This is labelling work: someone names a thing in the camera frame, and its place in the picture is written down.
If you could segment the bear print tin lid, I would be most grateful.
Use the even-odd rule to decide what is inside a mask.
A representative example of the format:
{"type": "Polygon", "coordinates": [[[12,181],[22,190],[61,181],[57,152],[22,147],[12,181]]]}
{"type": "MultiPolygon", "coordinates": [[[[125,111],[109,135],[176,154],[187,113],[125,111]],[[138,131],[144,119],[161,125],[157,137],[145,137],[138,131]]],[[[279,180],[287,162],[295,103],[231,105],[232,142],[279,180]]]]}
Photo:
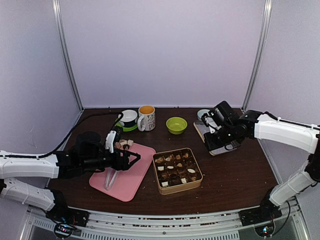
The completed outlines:
{"type": "Polygon", "coordinates": [[[201,120],[196,120],[193,123],[195,130],[197,131],[198,135],[200,136],[202,142],[204,143],[205,147],[207,148],[208,152],[212,156],[221,155],[224,153],[228,153],[234,151],[242,146],[237,140],[232,141],[227,145],[216,145],[214,143],[208,143],[205,134],[209,133],[211,135],[209,127],[206,127],[205,124],[201,120]]]}

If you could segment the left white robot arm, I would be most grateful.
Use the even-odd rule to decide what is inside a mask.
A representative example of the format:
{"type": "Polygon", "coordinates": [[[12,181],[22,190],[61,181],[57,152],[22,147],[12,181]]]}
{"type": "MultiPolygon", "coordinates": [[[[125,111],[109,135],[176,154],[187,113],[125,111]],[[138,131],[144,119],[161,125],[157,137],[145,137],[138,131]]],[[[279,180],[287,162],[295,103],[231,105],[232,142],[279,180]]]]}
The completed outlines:
{"type": "Polygon", "coordinates": [[[141,156],[116,148],[115,143],[119,139],[119,133],[112,130],[105,144],[101,144],[98,133],[87,131],[76,137],[75,145],[68,151],[54,151],[44,155],[18,155],[2,151],[0,179],[3,182],[0,196],[40,208],[61,222],[67,222],[72,218],[72,211],[60,191],[38,189],[16,178],[71,179],[87,172],[104,172],[107,168],[129,170],[141,156]]]}

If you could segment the white metal tongs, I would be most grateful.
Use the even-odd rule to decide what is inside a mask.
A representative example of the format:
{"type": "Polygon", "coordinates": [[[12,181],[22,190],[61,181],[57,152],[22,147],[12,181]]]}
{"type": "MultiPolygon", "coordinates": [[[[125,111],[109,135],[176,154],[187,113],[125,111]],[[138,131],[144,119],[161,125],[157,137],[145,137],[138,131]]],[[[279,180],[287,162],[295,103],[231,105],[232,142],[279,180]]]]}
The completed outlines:
{"type": "Polygon", "coordinates": [[[118,171],[113,169],[113,168],[109,168],[107,170],[107,174],[106,174],[106,178],[105,178],[105,184],[104,184],[104,188],[109,191],[111,190],[115,180],[116,180],[116,177],[118,175],[118,171]]]}

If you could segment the gold chocolate tin box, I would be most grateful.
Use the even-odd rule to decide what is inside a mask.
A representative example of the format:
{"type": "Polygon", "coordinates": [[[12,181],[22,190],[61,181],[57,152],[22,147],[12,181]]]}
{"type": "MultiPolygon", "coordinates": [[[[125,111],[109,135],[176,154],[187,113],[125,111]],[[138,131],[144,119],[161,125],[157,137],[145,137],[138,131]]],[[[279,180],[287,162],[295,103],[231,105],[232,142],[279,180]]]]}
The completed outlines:
{"type": "Polygon", "coordinates": [[[186,147],[157,152],[152,164],[161,195],[170,195],[198,188],[203,174],[193,151],[186,147]]]}

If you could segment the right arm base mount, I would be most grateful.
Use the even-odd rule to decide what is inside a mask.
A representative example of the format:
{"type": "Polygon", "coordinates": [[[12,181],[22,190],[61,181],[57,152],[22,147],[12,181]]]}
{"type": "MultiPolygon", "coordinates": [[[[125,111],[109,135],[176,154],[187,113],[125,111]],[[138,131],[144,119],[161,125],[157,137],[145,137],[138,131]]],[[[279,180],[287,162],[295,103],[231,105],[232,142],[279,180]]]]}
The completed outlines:
{"type": "Polygon", "coordinates": [[[282,216],[282,212],[278,207],[268,208],[262,206],[241,210],[238,214],[243,227],[272,221],[272,219],[282,216]]]}

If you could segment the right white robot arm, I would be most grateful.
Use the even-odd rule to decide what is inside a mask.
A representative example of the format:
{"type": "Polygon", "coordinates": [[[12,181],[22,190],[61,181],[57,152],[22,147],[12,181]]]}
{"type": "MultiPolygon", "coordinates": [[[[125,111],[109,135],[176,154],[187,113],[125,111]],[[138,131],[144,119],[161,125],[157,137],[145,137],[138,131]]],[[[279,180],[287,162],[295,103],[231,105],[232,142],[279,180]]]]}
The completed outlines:
{"type": "Polygon", "coordinates": [[[222,154],[239,147],[245,139],[261,143],[273,172],[281,182],[270,189],[256,216],[268,220],[290,198],[320,181],[320,127],[274,116],[268,111],[238,114],[226,101],[200,117],[208,132],[208,151],[222,154]]]}

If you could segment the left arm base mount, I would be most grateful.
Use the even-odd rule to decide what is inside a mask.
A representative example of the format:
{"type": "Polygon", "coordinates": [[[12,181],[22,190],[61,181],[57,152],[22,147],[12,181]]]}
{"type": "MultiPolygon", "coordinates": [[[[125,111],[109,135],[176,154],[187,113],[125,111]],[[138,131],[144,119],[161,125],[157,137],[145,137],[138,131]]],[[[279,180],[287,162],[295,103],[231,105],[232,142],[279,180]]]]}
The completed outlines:
{"type": "Polygon", "coordinates": [[[45,215],[56,223],[64,223],[72,227],[86,227],[90,213],[74,208],[53,208],[45,211],[45,215]]]}

